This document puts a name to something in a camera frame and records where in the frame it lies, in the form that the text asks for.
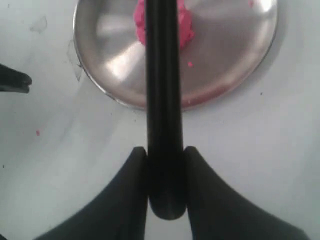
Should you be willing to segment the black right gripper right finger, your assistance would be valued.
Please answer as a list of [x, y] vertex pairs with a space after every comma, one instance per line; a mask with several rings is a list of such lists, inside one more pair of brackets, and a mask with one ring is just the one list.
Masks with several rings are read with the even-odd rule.
[[300, 228], [257, 207], [233, 190], [199, 151], [184, 150], [187, 211], [194, 240], [307, 240]]

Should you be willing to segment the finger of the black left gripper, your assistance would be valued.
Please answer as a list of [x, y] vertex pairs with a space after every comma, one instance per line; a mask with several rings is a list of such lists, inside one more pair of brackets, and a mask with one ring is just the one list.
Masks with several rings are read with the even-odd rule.
[[32, 79], [26, 73], [9, 68], [3, 64], [0, 65], [0, 91], [9, 93], [30, 92]]

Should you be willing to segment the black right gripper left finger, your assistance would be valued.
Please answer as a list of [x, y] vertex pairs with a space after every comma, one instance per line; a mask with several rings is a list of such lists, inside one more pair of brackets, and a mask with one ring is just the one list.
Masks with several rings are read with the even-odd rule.
[[40, 240], [143, 240], [148, 206], [147, 155], [132, 149], [103, 191], [82, 210]]

